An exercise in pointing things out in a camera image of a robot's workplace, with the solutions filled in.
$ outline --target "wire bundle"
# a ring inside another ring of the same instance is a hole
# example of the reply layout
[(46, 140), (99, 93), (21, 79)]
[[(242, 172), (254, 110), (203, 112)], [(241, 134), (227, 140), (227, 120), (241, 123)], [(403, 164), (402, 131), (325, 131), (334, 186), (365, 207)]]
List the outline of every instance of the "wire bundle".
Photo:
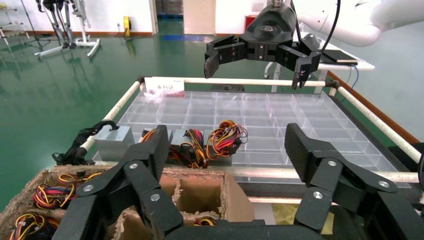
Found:
[(66, 209), (69, 202), (76, 198), (77, 187), (82, 183), (100, 175), (101, 172), (85, 176), (85, 172), (72, 174), (62, 174), (59, 176), (59, 182), (63, 185), (49, 186), (41, 184), (37, 186), (33, 196), (33, 205), (39, 209)]
[(194, 222), (194, 226), (216, 226), (217, 223), (212, 218), (197, 219)]
[(51, 217), (36, 212), (27, 212), (16, 219), (15, 229), (9, 240), (40, 239), (50, 240), (58, 229), (59, 223)]
[(208, 167), (208, 158), (207, 154), (205, 153), (205, 150), (203, 149), (203, 135), (198, 129), (188, 129), (185, 132), (185, 135), (187, 136), (191, 142), (183, 142), (180, 145), (180, 148), (183, 146), (189, 146), (190, 149), (188, 151), (191, 159), (194, 161), (191, 163), (191, 168), (193, 169), (199, 169), (204, 168), (206, 169)]
[(146, 133), (144, 135), (144, 137), (140, 140), (140, 143), (144, 143), (144, 142), (150, 140), (152, 138), (153, 134), (155, 133), (155, 131), (156, 131), (156, 128), (153, 128), (148, 133)]
[(210, 133), (206, 144), (206, 154), (208, 159), (218, 157), (229, 157), (236, 153), (242, 142), (242, 138), (248, 138), (248, 131), (232, 120), (224, 120), (219, 127)]

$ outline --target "clear plastic organizer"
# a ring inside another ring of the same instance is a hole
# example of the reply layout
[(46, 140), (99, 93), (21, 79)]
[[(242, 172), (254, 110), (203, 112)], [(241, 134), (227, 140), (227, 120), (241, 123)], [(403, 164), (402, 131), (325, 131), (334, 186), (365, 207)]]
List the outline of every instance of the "clear plastic organizer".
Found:
[[(248, 131), (248, 142), (232, 156), (235, 167), (293, 168), (284, 148), (287, 124), (327, 141), (350, 162), (371, 171), (397, 171), (380, 151), (322, 94), (273, 94), (186, 91), (183, 96), (135, 98), (119, 125), (130, 126), (138, 141), (144, 128), (216, 129), (233, 120)], [(299, 184), (298, 179), (240, 177), (241, 182)]]

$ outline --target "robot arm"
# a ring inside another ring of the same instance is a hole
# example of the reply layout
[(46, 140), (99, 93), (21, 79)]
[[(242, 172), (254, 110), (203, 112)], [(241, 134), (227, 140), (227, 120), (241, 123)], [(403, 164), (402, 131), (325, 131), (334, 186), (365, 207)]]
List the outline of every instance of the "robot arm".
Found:
[[(299, 21), (328, 35), (336, 14), (336, 1), (296, 0)], [(365, 47), (382, 32), (424, 21), (421, 0), (344, 0), (333, 37), (349, 45)]]

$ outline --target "robotic hand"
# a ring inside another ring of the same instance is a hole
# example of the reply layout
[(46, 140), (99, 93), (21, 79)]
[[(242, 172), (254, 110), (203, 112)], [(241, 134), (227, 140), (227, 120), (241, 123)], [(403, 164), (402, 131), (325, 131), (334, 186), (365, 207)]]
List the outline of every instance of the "robotic hand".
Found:
[(248, 59), (279, 63), (294, 71), (292, 89), (302, 87), (309, 75), (318, 70), (321, 52), (311, 34), (293, 42), (297, 24), (293, 7), (273, 1), (240, 37), (230, 35), (206, 45), (204, 77), (212, 77), (221, 64)]

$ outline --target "label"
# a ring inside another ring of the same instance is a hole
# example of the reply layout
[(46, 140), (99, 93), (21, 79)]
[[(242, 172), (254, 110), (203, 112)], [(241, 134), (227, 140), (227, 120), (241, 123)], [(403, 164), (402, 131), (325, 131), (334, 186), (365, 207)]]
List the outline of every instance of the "label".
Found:
[(145, 79), (146, 91), (149, 92), (182, 92), (184, 91), (184, 79), (173, 77), (147, 77)]

